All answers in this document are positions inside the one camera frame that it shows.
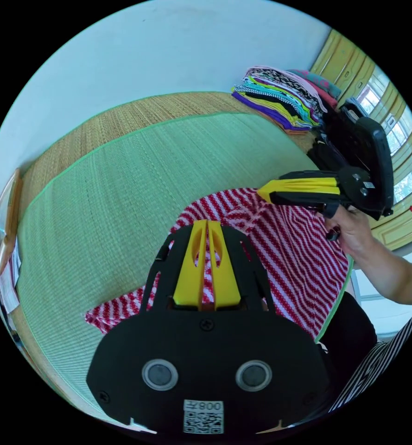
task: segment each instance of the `screw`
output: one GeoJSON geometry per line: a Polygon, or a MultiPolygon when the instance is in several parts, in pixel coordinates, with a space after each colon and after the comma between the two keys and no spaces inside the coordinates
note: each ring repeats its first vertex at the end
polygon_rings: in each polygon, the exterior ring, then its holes
{"type": "Polygon", "coordinates": [[[100,391],[99,392],[99,398],[104,403],[110,403],[110,396],[105,391],[100,391]]]}
{"type": "Polygon", "coordinates": [[[215,323],[210,318],[204,318],[203,320],[200,321],[200,328],[203,331],[206,331],[206,332],[211,331],[214,327],[215,327],[215,323]]]}

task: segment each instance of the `green mat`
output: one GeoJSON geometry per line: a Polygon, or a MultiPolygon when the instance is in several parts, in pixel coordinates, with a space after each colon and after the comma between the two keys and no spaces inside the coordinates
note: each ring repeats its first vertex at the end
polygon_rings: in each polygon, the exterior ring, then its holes
{"type": "Polygon", "coordinates": [[[29,205],[18,230],[20,302],[44,355],[100,419],[108,418],[85,376],[101,333],[84,313],[145,283],[168,229],[192,201],[315,168],[260,116],[193,116],[97,148],[29,205]]]}

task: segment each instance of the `stack of folded clothes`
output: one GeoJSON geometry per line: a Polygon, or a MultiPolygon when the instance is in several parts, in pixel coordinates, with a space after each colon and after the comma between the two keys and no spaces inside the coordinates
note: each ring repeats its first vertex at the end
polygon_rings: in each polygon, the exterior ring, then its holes
{"type": "Polygon", "coordinates": [[[327,107],[337,106],[340,89],[304,70],[256,65],[232,88],[232,96],[274,120],[288,134],[303,134],[322,124],[327,107]]]}

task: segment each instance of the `label sticker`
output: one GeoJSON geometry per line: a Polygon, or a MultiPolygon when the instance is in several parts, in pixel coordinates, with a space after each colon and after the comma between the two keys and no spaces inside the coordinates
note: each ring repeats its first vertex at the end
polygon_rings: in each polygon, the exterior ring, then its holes
{"type": "Polygon", "coordinates": [[[183,431],[192,434],[223,434],[223,402],[185,400],[183,431]]]}

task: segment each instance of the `striped fabric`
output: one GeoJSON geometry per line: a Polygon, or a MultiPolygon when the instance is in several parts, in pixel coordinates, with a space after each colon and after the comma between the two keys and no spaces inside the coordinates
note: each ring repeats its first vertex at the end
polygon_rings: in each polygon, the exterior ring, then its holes
{"type": "Polygon", "coordinates": [[[412,317],[388,343],[377,343],[358,366],[345,388],[330,408],[330,412],[356,398],[370,387],[387,369],[412,331],[412,317]]]}
{"type": "MultiPolygon", "coordinates": [[[[194,221],[220,221],[245,233],[267,270],[278,315],[306,330],[320,333],[345,282],[349,263],[339,243],[325,239],[323,218],[292,206],[276,206],[256,189],[226,190],[195,201],[180,215],[171,232],[194,221]]],[[[149,308],[156,292],[155,281],[149,308]]],[[[85,320],[107,333],[121,320],[138,313],[144,286],[104,303],[85,320]]],[[[213,302],[207,245],[203,302],[213,302]]]]}

